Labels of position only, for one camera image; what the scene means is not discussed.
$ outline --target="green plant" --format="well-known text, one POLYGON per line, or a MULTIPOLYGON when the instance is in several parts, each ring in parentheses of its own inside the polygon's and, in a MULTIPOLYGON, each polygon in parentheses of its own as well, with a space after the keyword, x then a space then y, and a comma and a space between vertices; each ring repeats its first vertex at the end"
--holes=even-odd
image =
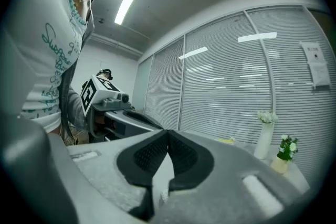
POLYGON ((298 152, 298 139, 292 139, 289 135, 282 135, 282 141, 279 147, 278 158, 284 161, 292 161, 295 153, 298 152))

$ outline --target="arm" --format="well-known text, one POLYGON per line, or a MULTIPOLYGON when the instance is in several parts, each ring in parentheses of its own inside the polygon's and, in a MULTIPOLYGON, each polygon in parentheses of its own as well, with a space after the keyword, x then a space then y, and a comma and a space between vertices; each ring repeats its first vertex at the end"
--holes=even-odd
POLYGON ((68 120, 77 129, 88 131, 88 123, 84 116, 80 95, 70 86, 67 103, 68 120))

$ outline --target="white wall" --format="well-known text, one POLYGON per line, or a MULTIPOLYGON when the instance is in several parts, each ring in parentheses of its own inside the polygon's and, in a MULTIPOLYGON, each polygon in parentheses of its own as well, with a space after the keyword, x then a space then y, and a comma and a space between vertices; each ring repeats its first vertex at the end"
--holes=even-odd
POLYGON ((112 71, 112 83, 127 93, 131 102, 138 69, 137 61, 131 58, 132 56, 121 50, 89 40, 79 56, 71 86, 80 93, 83 83, 92 74, 108 68, 112 71))
MULTIPOLYGON (((198 0, 193 4, 195 7, 194 10, 197 10, 198 6, 204 7, 204 3, 206 2, 209 1, 198 0)), ((197 28, 207 22, 211 22, 223 16, 242 11, 243 9, 286 4, 307 5, 308 7, 328 10, 324 0, 221 0, 215 4, 210 5, 209 7, 202 9, 201 11, 195 12, 188 19, 175 25, 171 30, 156 38, 155 41, 150 44, 149 48, 145 51, 143 56, 139 59, 139 63, 144 61, 146 58, 164 46, 168 45, 175 38, 180 37, 190 30, 197 28)))

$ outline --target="metal frame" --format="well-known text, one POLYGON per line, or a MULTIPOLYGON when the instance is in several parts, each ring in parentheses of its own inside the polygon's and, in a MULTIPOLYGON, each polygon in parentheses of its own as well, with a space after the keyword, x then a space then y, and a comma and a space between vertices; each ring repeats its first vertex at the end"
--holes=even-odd
POLYGON ((178 107, 179 111, 177 113, 177 123, 176 123, 176 129, 180 129, 180 120, 181 120, 181 110, 182 110, 182 94, 183 94, 183 85, 184 85, 184 55, 185 55, 185 41, 186 41, 186 35, 183 36, 183 59, 182 59, 182 75, 181 75, 181 88, 180 88, 180 99, 178 101, 178 107))
MULTIPOLYGON (((250 22, 252 28, 254 29, 255 33, 259 35, 259 31, 258 28, 256 27, 256 25, 254 24, 253 20, 251 19, 251 17, 248 15, 248 13, 246 12, 246 10, 243 11, 246 18, 248 19, 248 21, 250 22)), ((274 82, 274 76, 273 76, 273 70, 272 70, 272 65, 271 65, 271 61, 268 57, 267 54, 267 49, 265 46, 265 43, 263 41, 262 38, 259 38, 259 42, 261 44, 261 47, 263 49, 264 55, 265 55, 265 59, 266 59, 266 64, 267 64, 267 69, 268 69, 268 74, 269 74, 269 81, 270 81, 270 86, 271 86, 271 110, 273 112, 276 111, 276 93, 275 93, 275 82, 274 82)))
POLYGON ((323 33, 323 36, 325 37, 327 43, 329 44, 329 48, 332 52, 332 55, 334 56, 334 60, 336 62, 336 56, 335 56, 335 52, 334 50, 332 49, 332 46, 329 42, 329 39, 327 38, 327 35, 325 34, 325 32, 323 31, 322 27, 320 26, 319 22, 315 19, 314 15, 312 15, 312 13, 310 12, 310 10, 307 9, 306 6, 302 6, 303 7, 303 10, 307 13, 308 17, 318 26, 318 28, 321 30, 321 32, 323 33))
MULTIPOLYGON (((145 97, 145 104, 146 104, 146 100, 147 100, 147 94, 148 94, 148 86, 149 86, 149 81, 150 81, 150 75, 152 72, 152 66, 153 66, 153 61, 154 61, 154 57, 156 54, 158 54, 160 51, 162 51, 163 49, 167 48, 169 45, 173 44, 174 42, 178 41, 179 39, 181 39, 182 37, 184 38, 183 40, 183 55, 185 55, 185 45, 186 45, 186 36, 189 33, 192 33, 193 31, 198 30, 201 27, 206 26, 209 23, 213 23, 217 20, 220 20, 222 18, 225 18, 227 16, 231 16, 237 13, 241 13, 243 12, 244 15, 247 17, 248 21, 250 22, 252 28, 254 29, 255 33, 258 34, 259 31, 256 27, 256 25, 254 24, 253 20, 251 19, 251 17, 248 15, 247 11, 251 10, 251 9, 257 9, 257 8, 275 8, 275 7, 302 7, 303 10, 309 15, 309 17, 318 25, 318 27, 321 29, 324 37, 326 38, 329 47, 333 53, 335 62, 336 62, 336 56, 335 53, 331 47, 331 44, 326 36, 326 34, 324 33, 323 29, 321 28, 321 26, 319 25, 319 23, 316 21, 315 17, 310 13, 310 11, 308 10, 308 8, 314 9, 316 11, 320 11, 320 12, 324 12, 329 14, 330 11, 327 10, 324 6, 320 6, 320 5, 300 5, 298 3, 277 3, 277 4, 270 4, 270 5, 258 5, 258 6, 253 6, 253 7, 249 7, 248 9, 244 9, 244 10, 235 10, 233 12, 227 13, 225 15, 220 15, 218 17, 212 18, 209 21, 206 21, 194 28, 189 29, 188 31, 186 31, 183 35, 179 35, 176 38, 174 38, 173 40, 171 40, 170 42, 166 43, 165 45, 163 45, 161 48, 159 48, 158 50, 156 50, 151 56, 148 56, 146 59, 144 59, 143 61, 141 61, 139 64, 143 63, 144 61, 146 61, 149 57, 152 57, 152 62, 151 62, 151 67, 150 67, 150 72, 149 72, 149 79, 148 79, 148 85, 147 85, 147 92, 146 92, 146 97, 145 97)), ((276 111, 276 92, 275 92, 275 80, 274 80, 274 75, 273 75, 273 70, 272 70, 272 65, 270 62, 270 59, 268 57, 267 54, 267 50, 265 47, 265 43, 262 39, 259 40, 261 47, 263 49, 264 55, 265 55, 265 59, 266 59, 266 63, 267 63, 267 68, 268 68, 268 73, 269 73, 269 77, 270 77, 270 86, 271 86, 271 110, 272 111, 276 111)), ((180 128, 180 123, 181 123, 181 114, 182 114, 182 99, 183 99, 183 90, 184 90, 184 63, 185 63, 185 59, 183 57, 183 62, 182 62, 182 77, 181 77, 181 89, 180 89, 180 100, 179 100, 179 111, 178 111, 178 117, 177 117, 177 124, 176 124, 176 128, 177 130, 179 130, 180 128)))
POLYGON ((151 79, 153 60, 154 60, 154 55, 152 55, 151 66, 150 66, 150 68, 149 68, 148 83, 147 83, 147 90, 146 90, 146 96, 145 96, 145 104, 143 105, 143 113, 145 113, 145 110, 146 110, 146 101, 147 101, 147 95, 148 95, 148 86, 149 86, 149 80, 151 79))
MULTIPOLYGON (((232 12, 229 12, 229 13, 226 13, 226 14, 222 14, 222 15, 219 15, 217 17, 214 17, 204 23, 201 23, 199 24, 198 26, 195 26, 187 31, 185 31, 184 33, 178 35, 178 37, 174 38, 173 40, 165 43, 163 46, 161 46, 160 48, 158 48, 157 50, 155 50, 153 53, 151 53, 150 55, 146 56, 145 59, 141 60, 139 62, 139 64, 141 64, 142 62, 146 61, 151 55, 154 55, 158 52, 160 52, 161 50, 163 50, 165 47, 169 46, 170 44, 176 42, 177 40, 179 40, 180 38, 182 38, 184 35, 187 35, 193 31, 196 31, 197 29, 199 29, 200 27, 203 27, 209 23, 212 23, 216 20, 219 20, 221 18, 224 18, 224 17, 227 17, 227 16, 230 16, 230 15, 233 15, 235 13, 239 13, 239 12, 243 12, 244 10, 251 10, 251 9, 256 9, 256 8, 266 8, 266 7, 269 7, 269 8, 274 8, 276 6, 297 6, 297 7, 302 7, 302 4, 298 4, 298 3, 293 3, 293 2, 285 2, 285 3, 276 3, 276 4, 267 4, 267 5, 256 5, 256 6, 251 6, 251 7, 248 7, 248 8, 245 8, 245 9, 237 9, 237 10, 234 10, 232 12)), ((312 8, 312 9, 315 9, 315 10, 322 10, 323 12, 327 12, 327 13, 330 13, 329 9, 326 8, 325 6, 323 5, 306 5, 308 8, 312 8)))

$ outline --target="fluorescent ceiling light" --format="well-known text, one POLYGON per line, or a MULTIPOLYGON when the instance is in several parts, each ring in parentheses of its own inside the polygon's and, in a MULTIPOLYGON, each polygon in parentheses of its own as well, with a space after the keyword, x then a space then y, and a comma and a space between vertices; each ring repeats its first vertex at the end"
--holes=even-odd
POLYGON ((263 74, 255 74, 255 75, 243 75, 243 76, 240 76, 241 78, 248 78, 248 77, 260 77, 262 76, 263 74))
POLYGON ((245 116, 245 117, 255 117, 254 114, 250 114, 248 112, 241 112, 241 114, 243 114, 243 116, 245 116))
POLYGON ((266 69, 266 66, 250 66, 250 67, 243 67, 243 69, 266 69))
POLYGON ((119 7, 119 10, 118 10, 116 19, 114 20, 114 22, 116 24, 118 24, 118 25, 122 24, 122 21, 124 20, 125 15, 126 15, 128 9, 130 8, 132 2, 133 2, 133 0, 123 0, 122 1, 121 5, 119 7))
POLYGON ((187 69, 187 72, 196 72, 196 71, 207 70, 207 69, 212 69, 212 65, 204 65, 200 67, 189 68, 187 69))
POLYGON ((270 38, 277 38, 277 32, 261 33, 244 37, 238 37, 238 43, 247 42, 251 40, 270 39, 270 38))
POLYGON ((270 57, 270 58, 280 58, 280 52, 278 50, 269 50, 267 52, 267 55, 270 57))
POLYGON ((204 52, 204 51, 207 51, 208 48, 207 47, 203 47, 201 49, 197 49, 197 50, 193 50, 191 52, 188 52, 187 54, 184 55, 184 59, 185 58, 188 58, 189 56, 192 56, 192 55, 196 55, 196 54, 200 54, 201 52, 204 52))
POLYGON ((208 104, 208 106, 210 106, 211 108, 219 108, 218 104, 208 104))
POLYGON ((206 79, 206 80, 210 81, 210 80, 220 80, 220 79, 224 79, 224 78, 214 78, 214 79, 206 79))

